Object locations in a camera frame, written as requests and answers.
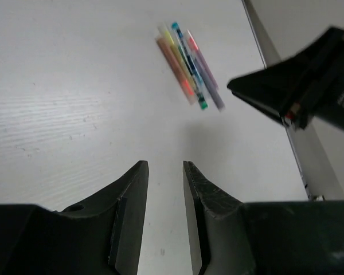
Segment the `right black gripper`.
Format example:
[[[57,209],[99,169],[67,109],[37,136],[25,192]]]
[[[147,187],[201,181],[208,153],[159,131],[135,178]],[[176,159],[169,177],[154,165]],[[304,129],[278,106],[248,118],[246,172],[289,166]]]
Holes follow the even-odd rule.
[[[317,117],[344,132],[344,28],[328,27],[295,55],[227,87],[287,128],[305,129]]]

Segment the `yellow highlighter pen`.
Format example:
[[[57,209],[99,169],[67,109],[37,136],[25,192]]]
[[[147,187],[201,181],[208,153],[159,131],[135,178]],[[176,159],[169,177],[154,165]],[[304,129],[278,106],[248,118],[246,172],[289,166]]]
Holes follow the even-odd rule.
[[[172,51],[172,53],[174,54],[177,62],[179,63],[186,79],[187,82],[189,84],[189,93],[190,93],[190,97],[194,97],[195,96],[195,88],[196,85],[194,83],[194,80],[192,79],[192,76],[189,72],[189,69],[186,65],[186,60],[183,56],[183,53],[181,52],[181,47],[178,45],[178,42],[176,40],[176,37],[174,35],[172,35],[171,31],[169,30],[169,28],[165,25],[165,24],[160,24],[158,26],[158,30],[160,32],[160,34],[166,39],[167,43],[170,46],[170,49]]]

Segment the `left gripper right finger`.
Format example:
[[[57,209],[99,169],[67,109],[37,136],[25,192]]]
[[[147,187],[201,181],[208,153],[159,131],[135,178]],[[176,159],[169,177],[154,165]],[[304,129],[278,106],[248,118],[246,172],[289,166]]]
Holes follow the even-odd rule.
[[[183,163],[194,274],[344,274],[344,201],[243,203]]]

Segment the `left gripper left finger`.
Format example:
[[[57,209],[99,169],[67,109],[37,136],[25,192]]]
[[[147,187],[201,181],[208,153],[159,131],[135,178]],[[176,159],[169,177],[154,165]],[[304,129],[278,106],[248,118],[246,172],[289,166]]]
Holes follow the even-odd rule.
[[[148,163],[63,211],[0,204],[0,274],[137,274]]]

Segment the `orange highlighter pen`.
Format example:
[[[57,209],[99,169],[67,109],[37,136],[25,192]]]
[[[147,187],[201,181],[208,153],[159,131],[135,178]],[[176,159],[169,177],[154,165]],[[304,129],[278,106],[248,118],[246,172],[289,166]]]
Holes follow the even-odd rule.
[[[172,52],[171,47],[167,43],[166,39],[161,36],[158,36],[155,40],[171,70],[173,71],[175,78],[177,79],[184,95],[187,98],[187,101],[190,105],[193,105],[195,103],[194,92],[174,53]]]

